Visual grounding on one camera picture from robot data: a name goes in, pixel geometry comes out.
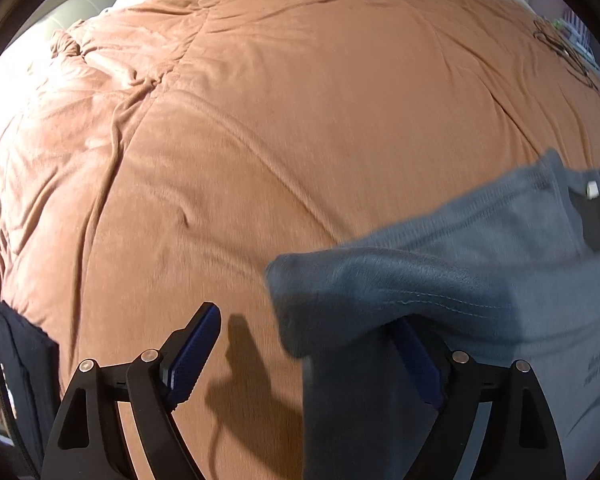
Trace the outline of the orange brown duvet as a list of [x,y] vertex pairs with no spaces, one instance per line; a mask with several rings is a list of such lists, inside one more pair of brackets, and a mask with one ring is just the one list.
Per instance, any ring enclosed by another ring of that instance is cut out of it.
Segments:
[[210,479],[307,479],[277,257],[428,216],[550,151],[600,168],[600,80],[513,0],[145,0],[28,60],[0,108],[0,301],[58,343],[61,388],[216,304],[175,412]]

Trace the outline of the dark hanging cloth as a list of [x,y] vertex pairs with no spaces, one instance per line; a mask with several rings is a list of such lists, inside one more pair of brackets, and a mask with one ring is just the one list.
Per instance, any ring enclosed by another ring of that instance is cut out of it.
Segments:
[[0,301],[0,365],[16,427],[36,470],[60,405],[58,343]]

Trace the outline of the grey blue t-shirt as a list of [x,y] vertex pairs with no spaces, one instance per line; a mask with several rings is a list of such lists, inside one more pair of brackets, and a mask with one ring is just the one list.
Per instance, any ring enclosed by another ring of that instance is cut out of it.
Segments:
[[600,461],[600,168],[535,164],[428,216],[266,271],[283,347],[302,362],[303,474],[400,479],[434,422],[389,326],[417,315],[481,363],[527,361],[566,475]]

